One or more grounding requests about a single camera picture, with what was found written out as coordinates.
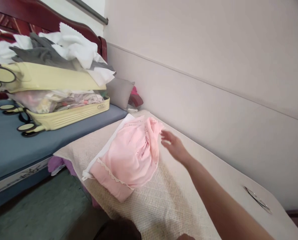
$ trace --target wooden headboard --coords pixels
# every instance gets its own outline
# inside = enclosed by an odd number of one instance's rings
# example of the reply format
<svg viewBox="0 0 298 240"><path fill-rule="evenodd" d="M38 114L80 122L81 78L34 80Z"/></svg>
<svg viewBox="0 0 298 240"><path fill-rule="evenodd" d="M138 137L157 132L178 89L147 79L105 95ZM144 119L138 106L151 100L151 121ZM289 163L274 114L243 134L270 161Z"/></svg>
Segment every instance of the wooden headboard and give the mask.
<svg viewBox="0 0 298 240"><path fill-rule="evenodd" d="M0 0L0 41L15 42L13 34L58 32L60 22L95 42L98 45L98 53L107 61L105 39L98 37L87 25L63 17L39 0Z"/></svg>

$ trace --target gray cloth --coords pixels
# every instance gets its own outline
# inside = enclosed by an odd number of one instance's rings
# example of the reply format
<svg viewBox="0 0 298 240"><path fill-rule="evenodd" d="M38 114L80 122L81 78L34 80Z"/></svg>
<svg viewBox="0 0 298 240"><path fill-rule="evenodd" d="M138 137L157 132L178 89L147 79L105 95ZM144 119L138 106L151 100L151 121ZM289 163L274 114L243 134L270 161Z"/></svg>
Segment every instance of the gray cloth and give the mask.
<svg viewBox="0 0 298 240"><path fill-rule="evenodd" d="M134 87L134 82L115 78L106 84L110 104L116 105L122 110L127 110L130 94Z"/></svg>
<svg viewBox="0 0 298 240"><path fill-rule="evenodd" d="M15 62L31 62L52 67L65 68L75 70L73 64L61 57L52 47L52 41L44 37L39 37L35 33L30 33L32 49L20 49L18 47L10 47L17 56L12 60Z"/></svg>
<svg viewBox="0 0 298 240"><path fill-rule="evenodd" d="M100 62L93 61L92 64L91 64L90 69L93 70L95 67L106 68L106 69L109 69L109 70L115 72L113 66L109 66L109 65L107 65L105 63L100 63Z"/></svg>

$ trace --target wall molding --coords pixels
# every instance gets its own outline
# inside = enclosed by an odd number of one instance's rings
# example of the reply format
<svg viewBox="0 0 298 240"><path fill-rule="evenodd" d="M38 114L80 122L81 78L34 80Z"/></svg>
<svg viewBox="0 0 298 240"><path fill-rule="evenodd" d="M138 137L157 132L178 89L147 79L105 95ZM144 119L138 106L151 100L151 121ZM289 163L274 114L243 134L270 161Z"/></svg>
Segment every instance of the wall molding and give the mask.
<svg viewBox="0 0 298 240"><path fill-rule="evenodd" d="M265 108L268 108L268 109L270 109L270 110L272 110L272 111L278 112L278 113L280 113L280 114L283 114L283 115L285 115L285 116L288 116L288 117L293 118L294 120L297 120L297 121L298 121L298 118L296 118L296 117L294 117L294 116L291 116L290 114L284 113L284 112L282 112L282 111L279 111L279 110L275 109L273 106L270 106L270 104L268 104L268 103L262 103L259 99L251 99L251 98L249 98L248 96L245 96L245 95L243 95L243 94L234 92L234 91L232 91L231 89L227 89L227 88L224 88L224 87L222 87L222 86L213 84L213 83L211 83L211 82L209 82L209 81L207 81L207 80L205 80L205 79L199 78L199 77L197 77L197 76L195 76L195 75L191 75L191 74L189 74L189 73L187 73L187 72L181 71L181 70L179 70L179 69L176 69L176 68L171 67L171 66L169 66L169 65L163 64L163 63L161 63L161 62L158 62L158 61L153 60L153 59L151 59L151 58L145 57L145 56L143 56L143 55L137 54L137 53L135 53L135 52L133 52L133 51L130 51L130 50L125 49L125 48L122 48L122 47L120 47L120 46L118 46L118 45L115 45L115 44L113 44L113 43L107 42L107 44L110 45L110 46L112 46L112 47L118 48L118 49L120 49L120 50L122 50L122 51L125 51L125 52L127 52L127 53L133 54L133 55L135 55L135 56L137 56L137 57L143 58L143 59L145 59L145 60L147 60L147 61L156 63L156 64L158 64L158 65L161 65L161 66L163 66L163 67L166 67L166 68L171 69L171 70L173 70L173 71L176 71L176 72L178 72L178 73L181 73L181 74L183 74L183 75L186 75L186 76L188 76L188 77L191 77L191 78L193 78L193 79L195 79L195 80L198 80L198 81L200 81L200 82L203 82L203 83L206 83L206 84L208 84L208 85L211 85L211 86L213 86L213 87L215 87L215 88L221 89L221 90L226 91L226 92L229 92L229 93L231 93L231 94L234 94L234 95L236 95L236 96L238 96L238 97L241 97L241 98L243 98L243 99L245 99L245 100L251 101L251 102L256 103L256 104L258 104L258 105L260 105L260 106L263 106L263 107L265 107Z"/></svg>

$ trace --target floor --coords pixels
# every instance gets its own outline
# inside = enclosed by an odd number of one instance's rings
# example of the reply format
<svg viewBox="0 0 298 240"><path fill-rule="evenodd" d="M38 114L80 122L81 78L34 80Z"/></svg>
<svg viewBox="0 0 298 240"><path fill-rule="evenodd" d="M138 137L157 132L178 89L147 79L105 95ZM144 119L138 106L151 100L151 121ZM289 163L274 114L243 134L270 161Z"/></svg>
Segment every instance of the floor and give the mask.
<svg viewBox="0 0 298 240"><path fill-rule="evenodd" d="M0 239L91 240L108 219L65 169L0 207Z"/></svg>

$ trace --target yellow suitcase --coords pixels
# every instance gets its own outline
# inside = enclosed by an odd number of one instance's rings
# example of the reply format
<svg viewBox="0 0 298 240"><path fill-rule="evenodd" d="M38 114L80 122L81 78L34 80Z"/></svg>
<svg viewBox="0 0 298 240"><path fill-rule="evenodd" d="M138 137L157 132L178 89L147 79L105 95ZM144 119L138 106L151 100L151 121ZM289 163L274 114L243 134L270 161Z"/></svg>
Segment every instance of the yellow suitcase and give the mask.
<svg viewBox="0 0 298 240"><path fill-rule="evenodd" d="M0 87L9 93L26 90L105 90L98 86L87 72L50 67L34 63L15 63L0 66ZM0 109L5 114L17 114L25 111L34 121L18 128L24 137L31 137L44 130L56 130L109 109L110 98L104 102L85 105L60 112L37 114L14 105L4 105Z"/></svg>

